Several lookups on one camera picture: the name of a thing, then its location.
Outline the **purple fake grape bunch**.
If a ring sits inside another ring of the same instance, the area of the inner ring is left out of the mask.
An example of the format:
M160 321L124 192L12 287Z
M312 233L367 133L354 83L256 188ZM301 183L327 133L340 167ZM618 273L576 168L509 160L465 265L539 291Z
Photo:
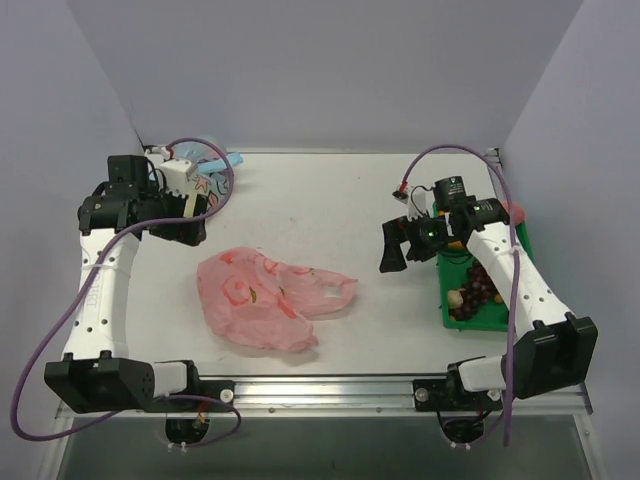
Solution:
M494 297L499 294L486 269L478 261L474 261L466 269L466 282L451 290L460 290L464 298L464 304L460 308L451 309L448 306L449 318L457 322L468 322L478 314L481 307L489 303L497 304Z

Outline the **pink plastic bag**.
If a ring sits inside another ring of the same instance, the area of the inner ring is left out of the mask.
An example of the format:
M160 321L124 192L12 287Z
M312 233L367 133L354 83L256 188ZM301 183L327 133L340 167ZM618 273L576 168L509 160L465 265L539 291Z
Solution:
M294 353L318 345L311 319L347 307L358 281L236 247L202 261L196 284L204 320L215 335Z

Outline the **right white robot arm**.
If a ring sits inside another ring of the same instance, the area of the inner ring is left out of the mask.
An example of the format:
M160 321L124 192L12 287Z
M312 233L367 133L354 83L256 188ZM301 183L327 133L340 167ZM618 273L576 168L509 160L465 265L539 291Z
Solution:
M407 184L394 191L407 213L382 225L380 272L402 271L408 262L443 255L459 242L508 302L514 330L503 356L464 360L450 368L452 378L443 385L446 402L465 409L479 392L498 390L527 399L582 383L598 329L552 292L523 250L503 204L467 194L459 176L437 181L433 194L435 213L429 215L425 204L414 202Z

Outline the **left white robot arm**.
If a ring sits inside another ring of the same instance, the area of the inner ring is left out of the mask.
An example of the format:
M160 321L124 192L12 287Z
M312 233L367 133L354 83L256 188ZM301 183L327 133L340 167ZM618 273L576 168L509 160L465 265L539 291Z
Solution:
M108 178L78 209L81 280L86 293L71 316L62 358L45 366L44 380L80 414L149 410L165 396L180 411L196 408L202 386L189 360L148 363L129 356L126 310L131 270L142 239L127 227L172 218L152 226L158 238L196 246L206 237L195 218L208 206L196 190L196 165L187 159L161 164L139 155L107 160Z

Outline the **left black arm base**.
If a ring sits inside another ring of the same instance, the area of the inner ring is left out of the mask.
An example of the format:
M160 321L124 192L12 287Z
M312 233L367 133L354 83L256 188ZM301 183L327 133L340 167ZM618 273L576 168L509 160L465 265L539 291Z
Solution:
M233 404L236 383L230 379L198 379L184 392L158 397L144 409L148 413L227 413Z

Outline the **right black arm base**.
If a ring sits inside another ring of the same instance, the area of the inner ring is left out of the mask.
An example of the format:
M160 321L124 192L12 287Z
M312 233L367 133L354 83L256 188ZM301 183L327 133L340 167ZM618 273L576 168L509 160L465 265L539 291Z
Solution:
M448 376L415 379L412 382L414 408L419 412L499 412L501 395L490 397L487 391L466 391L459 380Z

